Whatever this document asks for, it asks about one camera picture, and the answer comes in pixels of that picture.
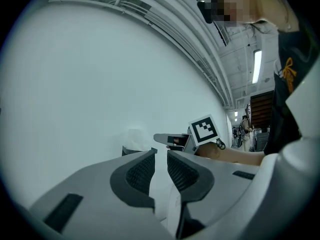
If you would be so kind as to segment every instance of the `yellow logo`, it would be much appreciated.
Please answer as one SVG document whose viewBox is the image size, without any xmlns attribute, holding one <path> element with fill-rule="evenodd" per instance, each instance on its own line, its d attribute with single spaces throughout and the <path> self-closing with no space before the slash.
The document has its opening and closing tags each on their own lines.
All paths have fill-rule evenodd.
<svg viewBox="0 0 320 240">
<path fill-rule="evenodd" d="M 294 71 L 291 66 L 294 64 L 291 57 L 289 57 L 286 61 L 285 68 L 283 69 L 283 78 L 286 79 L 286 82 L 288 83 L 289 92 L 292 94 L 294 91 L 294 77 L 297 75 L 297 72 Z"/>
</svg>

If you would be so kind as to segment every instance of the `hand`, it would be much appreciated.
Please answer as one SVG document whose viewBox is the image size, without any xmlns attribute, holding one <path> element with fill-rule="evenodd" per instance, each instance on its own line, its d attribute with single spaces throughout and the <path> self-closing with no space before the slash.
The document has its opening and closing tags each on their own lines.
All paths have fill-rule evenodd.
<svg viewBox="0 0 320 240">
<path fill-rule="evenodd" d="M 173 139 L 173 144 L 174 144 L 175 146 L 178 145 L 178 144 L 179 144 L 179 138 L 174 138 L 174 139 Z"/>
</svg>

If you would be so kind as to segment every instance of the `white object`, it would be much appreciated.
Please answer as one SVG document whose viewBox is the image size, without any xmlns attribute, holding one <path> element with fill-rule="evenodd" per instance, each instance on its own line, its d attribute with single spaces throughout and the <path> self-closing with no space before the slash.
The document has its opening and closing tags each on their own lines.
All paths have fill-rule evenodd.
<svg viewBox="0 0 320 240">
<path fill-rule="evenodd" d="M 176 236 L 176 232 L 179 225 L 181 213 L 181 195 L 174 184 L 172 184 L 171 193 L 169 197 L 167 217 L 166 217 L 166 229 L 173 237 Z"/>
<path fill-rule="evenodd" d="M 142 129 L 129 129 L 124 146 L 134 151 L 148 151 L 151 149 L 147 133 Z"/>
<path fill-rule="evenodd" d="M 231 121 L 230 121 L 229 116 L 227 114 L 226 114 L 226 128 L 228 131 L 228 145 L 225 145 L 225 146 L 226 147 L 228 146 L 229 148 L 231 148 L 231 146 L 233 145 L 233 141 L 234 141 L 234 133 L 233 133 Z"/>
<path fill-rule="evenodd" d="M 254 71 L 253 71 L 253 78 L 252 78 L 253 84 L 256 84 L 259 79 L 261 58 L 262 58 L 262 51 L 261 50 L 255 51 L 254 52 Z"/>
<path fill-rule="evenodd" d="M 220 138 L 217 126 L 210 114 L 189 122 L 189 127 L 196 146 L 200 146 Z"/>
<path fill-rule="evenodd" d="M 255 132 L 256 132 L 256 130 L 254 129 L 252 132 L 249 133 L 249 135 L 250 135 L 250 148 L 254 148 Z"/>
</svg>

